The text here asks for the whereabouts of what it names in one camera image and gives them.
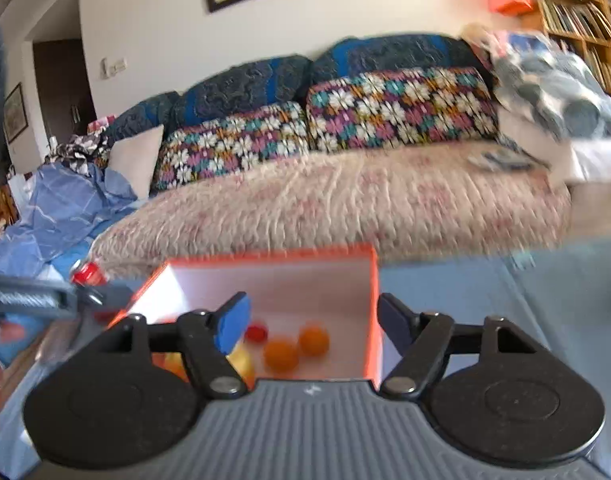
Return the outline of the yellow pear back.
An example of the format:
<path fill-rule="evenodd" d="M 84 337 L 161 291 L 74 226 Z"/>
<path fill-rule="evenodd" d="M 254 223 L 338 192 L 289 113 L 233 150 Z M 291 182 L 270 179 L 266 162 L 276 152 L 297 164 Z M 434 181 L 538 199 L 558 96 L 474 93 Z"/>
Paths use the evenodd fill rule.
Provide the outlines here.
<path fill-rule="evenodd" d="M 228 362 L 230 362 L 237 374 L 240 375 L 246 386 L 249 389 L 254 388 L 256 382 L 255 362 L 246 344 L 243 341 L 238 341 L 232 352 L 228 353 L 226 359 L 228 359 Z"/>

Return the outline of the large orange back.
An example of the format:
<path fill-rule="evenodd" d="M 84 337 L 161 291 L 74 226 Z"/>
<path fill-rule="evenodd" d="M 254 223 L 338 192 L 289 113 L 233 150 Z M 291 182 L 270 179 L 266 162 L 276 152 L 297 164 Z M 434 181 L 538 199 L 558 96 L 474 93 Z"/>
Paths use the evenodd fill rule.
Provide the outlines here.
<path fill-rule="evenodd" d="M 179 352 L 155 352 L 152 355 L 152 360 L 155 366 L 166 370 L 167 372 L 176 375 L 183 380 L 189 382 L 182 356 Z"/>

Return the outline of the red cherry tomato back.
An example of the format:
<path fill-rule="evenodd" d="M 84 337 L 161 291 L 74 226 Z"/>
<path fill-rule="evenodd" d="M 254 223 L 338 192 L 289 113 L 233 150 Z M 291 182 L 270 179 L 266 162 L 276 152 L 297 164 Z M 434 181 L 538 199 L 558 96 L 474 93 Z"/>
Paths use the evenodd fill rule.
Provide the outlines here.
<path fill-rule="evenodd" d="M 262 323 L 250 324 L 245 330 L 244 338 L 249 344 L 265 344 L 269 338 L 268 326 Z"/>

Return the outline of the small tangerine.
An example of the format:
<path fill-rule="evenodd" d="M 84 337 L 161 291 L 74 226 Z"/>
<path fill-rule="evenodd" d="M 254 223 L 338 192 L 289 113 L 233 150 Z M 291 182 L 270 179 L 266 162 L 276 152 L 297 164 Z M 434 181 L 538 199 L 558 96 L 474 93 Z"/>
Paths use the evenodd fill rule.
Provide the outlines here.
<path fill-rule="evenodd" d="M 299 332 L 299 349 L 309 358 L 322 358 L 329 351 L 330 338 L 328 330 L 316 324 L 304 325 Z"/>
<path fill-rule="evenodd" d="M 269 339 L 263 348 L 263 361 L 275 374 L 288 374 L 299 365 L 299 350 L 289 338 Z"/>

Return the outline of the red soda can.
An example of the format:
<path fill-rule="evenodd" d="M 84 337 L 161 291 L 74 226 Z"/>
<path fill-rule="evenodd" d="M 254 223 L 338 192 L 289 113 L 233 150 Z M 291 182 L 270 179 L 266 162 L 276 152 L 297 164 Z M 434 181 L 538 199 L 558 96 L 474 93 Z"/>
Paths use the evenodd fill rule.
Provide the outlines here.
<path fill-rule="evenodd" d="M 108 280 L 105 273 L 100 270 L 100 267 L 93 261 L 78 260 L 70 269 L 71 283 L 78 285 L 100 286 L 106 285 Z M 116 312 L 100 312 L 95 313 L 94 318 L 97 322 L 104 325 L 112 322 L 116 316 Z"/>

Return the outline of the orange cardboard box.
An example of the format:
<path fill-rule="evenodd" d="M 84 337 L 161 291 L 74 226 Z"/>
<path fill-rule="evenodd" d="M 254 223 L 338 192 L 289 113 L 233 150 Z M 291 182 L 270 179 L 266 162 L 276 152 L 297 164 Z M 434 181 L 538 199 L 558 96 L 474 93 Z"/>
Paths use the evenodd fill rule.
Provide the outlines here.
<path fill-rule="evenodd" d="M 191 310 L 216 310 L 236 292 L 246 292 L 251 321 L 272 337 L 297 339 L 311 323 L 327 329 L 327 355 L 301 359 L 294 378 L 381 381 L 377 256 L 368 245 L 170 259 L 119 315 L 172 322 Z"/>

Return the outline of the blue striped sheet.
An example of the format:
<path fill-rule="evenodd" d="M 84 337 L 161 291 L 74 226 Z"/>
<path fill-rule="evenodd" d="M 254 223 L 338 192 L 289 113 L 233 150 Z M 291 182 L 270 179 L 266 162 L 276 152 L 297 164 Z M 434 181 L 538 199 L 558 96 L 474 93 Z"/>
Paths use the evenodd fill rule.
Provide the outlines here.
<path fill-rule="evenodd" d="M 85 176 L 43 165 L 32 183 L 20 220 L 0 235 L 0 274 L 67 281 L 96 237 L 143 203 L 125 177 L 93 164 Z"/>

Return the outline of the pink quilted sofa cover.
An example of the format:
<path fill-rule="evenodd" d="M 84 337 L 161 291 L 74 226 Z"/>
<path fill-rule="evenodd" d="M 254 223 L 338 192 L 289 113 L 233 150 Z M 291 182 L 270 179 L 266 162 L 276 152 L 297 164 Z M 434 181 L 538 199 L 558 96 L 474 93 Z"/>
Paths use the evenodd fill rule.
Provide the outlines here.
<path fill-rule="evenodd" d="M 105 230 L 89 256 L 111 278 L 172 258 L 373 246 L 383 262 L 556 247 L 570 194 L 543 168 L 475 165 L 491 142 L 310 154 L 158 194 Z"/>

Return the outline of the blue patterned tablecloth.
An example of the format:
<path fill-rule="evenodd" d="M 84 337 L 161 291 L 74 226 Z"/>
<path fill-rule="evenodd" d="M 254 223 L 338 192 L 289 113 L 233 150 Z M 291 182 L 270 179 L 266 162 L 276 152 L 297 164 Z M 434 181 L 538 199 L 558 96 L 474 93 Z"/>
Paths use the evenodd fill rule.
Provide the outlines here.
<path fill-rule="evenodd" d="M 379 384 L 275 374 L 266 344 L 244 333 L 254 388 L 206 400 L 152 360 L 181 354 L 185 313 L 150 324 L 121 318 L 126 309 L 26 397 L 39 456 L 30 478 L 601 478 L 589 459 L 606 421 L 601 395 L 504 316 L 454 321 L 445 369 L 416 400 L 379 393 L 401 360 L 379 323 Z"/>

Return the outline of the small framed picture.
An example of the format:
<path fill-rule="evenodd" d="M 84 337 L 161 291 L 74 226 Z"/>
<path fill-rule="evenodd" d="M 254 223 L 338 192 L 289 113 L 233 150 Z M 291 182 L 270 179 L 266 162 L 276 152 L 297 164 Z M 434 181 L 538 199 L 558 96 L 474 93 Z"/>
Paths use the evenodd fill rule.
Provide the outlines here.
<path fill-rule="evenodd" d="M 3 125 L 7 143 L 12 143 L 28 128 L 22 84 L 16 84 L 4 101 Z"/>

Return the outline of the white pillow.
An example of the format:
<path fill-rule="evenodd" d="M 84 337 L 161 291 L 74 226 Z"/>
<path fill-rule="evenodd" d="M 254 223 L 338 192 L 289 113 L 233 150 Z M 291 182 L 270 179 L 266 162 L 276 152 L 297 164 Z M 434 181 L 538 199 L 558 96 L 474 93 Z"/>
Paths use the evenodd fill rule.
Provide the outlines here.
<path fill-rule="evenodd" d="M 163 136 L 159 125 L 112 145 L 108 168 L 128 181 L 139 200 L 149 196 Z"/>

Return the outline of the floral cushion left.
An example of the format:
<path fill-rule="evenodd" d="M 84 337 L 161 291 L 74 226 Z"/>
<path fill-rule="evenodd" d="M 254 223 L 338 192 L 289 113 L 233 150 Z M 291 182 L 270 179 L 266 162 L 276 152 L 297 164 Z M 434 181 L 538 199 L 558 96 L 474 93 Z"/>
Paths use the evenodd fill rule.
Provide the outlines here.
<path fill-rule="evenodd" d="M 306 114 L 295 102 L 184 126 L 161 143 L 150 192 L 239 174 L 307 153 Z"/>

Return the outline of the floral cushion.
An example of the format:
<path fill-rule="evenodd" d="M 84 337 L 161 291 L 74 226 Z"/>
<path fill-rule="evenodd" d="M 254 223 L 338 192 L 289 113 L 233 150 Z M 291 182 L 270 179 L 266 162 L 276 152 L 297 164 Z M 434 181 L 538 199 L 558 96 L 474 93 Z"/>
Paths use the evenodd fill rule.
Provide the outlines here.
<path fill-rule="evenodd" d="M 494 141 L 499 123 L 478 70 L 382 70 L 315 84 L 305 101 L 309 145 L 335 153 Z"/>
<path fill-rule="evenodd" d="M 239 174 L 307 153 L 306 114 L 295 102 L 184 126 L 161 143 L 150 192 Z"/>

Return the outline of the floral cushion right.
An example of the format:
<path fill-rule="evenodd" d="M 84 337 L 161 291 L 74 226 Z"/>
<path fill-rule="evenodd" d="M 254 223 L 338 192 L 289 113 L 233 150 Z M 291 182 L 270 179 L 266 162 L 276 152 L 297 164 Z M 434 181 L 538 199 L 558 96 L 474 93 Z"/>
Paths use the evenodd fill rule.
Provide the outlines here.
<path fill-rule="evenodd" d="M 315 84 L 305 101 L 309 145 L 335 153 L 494 141 L 499 123 L 478 70 L 382 70 Z"/>

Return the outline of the dark blue sofa backrest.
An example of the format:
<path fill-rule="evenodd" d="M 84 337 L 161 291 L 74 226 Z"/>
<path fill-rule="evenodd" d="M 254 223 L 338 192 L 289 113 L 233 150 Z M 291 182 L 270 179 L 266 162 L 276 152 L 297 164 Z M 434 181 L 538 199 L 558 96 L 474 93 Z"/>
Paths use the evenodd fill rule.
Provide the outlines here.
<path fill-rule="evenodd" d="M 116 117 L 105 134 L 109 145 L 158 126 L 168 134 L 266 105 L 302 104 L 313 84 L 327 80 L 415 67 L 471 67 L 487 86 L 493 84 L 490 70 L 463 39 L 437 34 L 349 37 L 315 60 L 301 54 L 266 58 L 223 70 L 182 93 L 151 96 Z"/>

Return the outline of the grey dotted white blanket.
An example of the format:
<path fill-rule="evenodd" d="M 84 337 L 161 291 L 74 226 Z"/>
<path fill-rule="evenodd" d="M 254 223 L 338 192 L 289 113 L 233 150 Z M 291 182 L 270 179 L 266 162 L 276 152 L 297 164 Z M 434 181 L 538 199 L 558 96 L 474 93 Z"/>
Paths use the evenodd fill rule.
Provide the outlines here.
<path fill-rule="evenodd" d="M 611 96 L 582 58 L 540 32 L 468 24 L 461 38 L 496 78 L 503 141 L 552 182 L 611 183 Z"/>

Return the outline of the wall light switch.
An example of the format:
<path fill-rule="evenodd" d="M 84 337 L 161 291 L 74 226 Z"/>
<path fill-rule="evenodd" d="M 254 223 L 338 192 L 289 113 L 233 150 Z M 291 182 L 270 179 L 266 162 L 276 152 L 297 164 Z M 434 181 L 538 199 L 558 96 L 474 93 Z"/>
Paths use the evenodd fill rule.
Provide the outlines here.
<path fill-rule="evenodd" d="M 123 72 L 127 67 L 128 63 L 126 58 L 119 58 L 119 60 L 115 62 L 110 62 L 108 58 L 103 58 L 100 61 L 100 76 L 102 76 L 103 79 L 109 79 Z"/>

